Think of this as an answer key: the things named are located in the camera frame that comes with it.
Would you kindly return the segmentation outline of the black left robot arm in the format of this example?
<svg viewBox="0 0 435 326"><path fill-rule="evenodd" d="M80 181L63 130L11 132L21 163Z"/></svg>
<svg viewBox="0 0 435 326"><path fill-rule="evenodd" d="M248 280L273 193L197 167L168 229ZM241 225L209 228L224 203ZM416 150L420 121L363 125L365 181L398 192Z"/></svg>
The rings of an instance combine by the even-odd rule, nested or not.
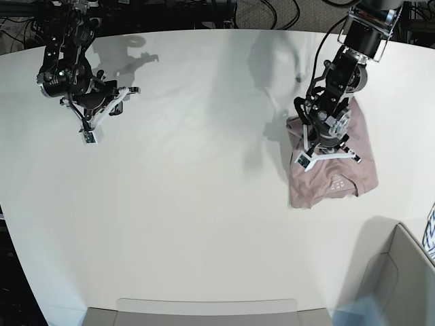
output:
<svg viewBox="0 0 435 326"><path fill-rule="evenodd" d="M324 62L321 75L312 75L305 97L294 101L302 123L309 128L308 152L326 153L345 146L351 119L349 104L368 80L366 64L378 62L400 17L403 1L351 1L338 22L340 48Z"/></svg>

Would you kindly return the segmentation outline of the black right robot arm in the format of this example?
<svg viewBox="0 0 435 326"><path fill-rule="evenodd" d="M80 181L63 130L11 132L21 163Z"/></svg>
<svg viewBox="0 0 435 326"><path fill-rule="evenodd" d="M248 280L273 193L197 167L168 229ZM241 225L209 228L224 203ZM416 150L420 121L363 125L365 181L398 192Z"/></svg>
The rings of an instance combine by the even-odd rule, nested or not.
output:
<svg viewBox="0 0 435 326"><path fill-rule="evenodd" d="M87 14L89 1L62 1L43 22L46 49L37 84L47 97L58 97L81 123L86 144L97 143L97 130L108 115L122 113L123 100L138 94L138 87L119 87L105 79L103 70L91 71L86 51L95 40L100 19ZM294 106L302 122L304 141L297 162L309 170L320 160L361 159L347 146L351 121L349 95L364 87L365 64L356 49L343 45L324 72L312 78L305 97Z"/></svg>

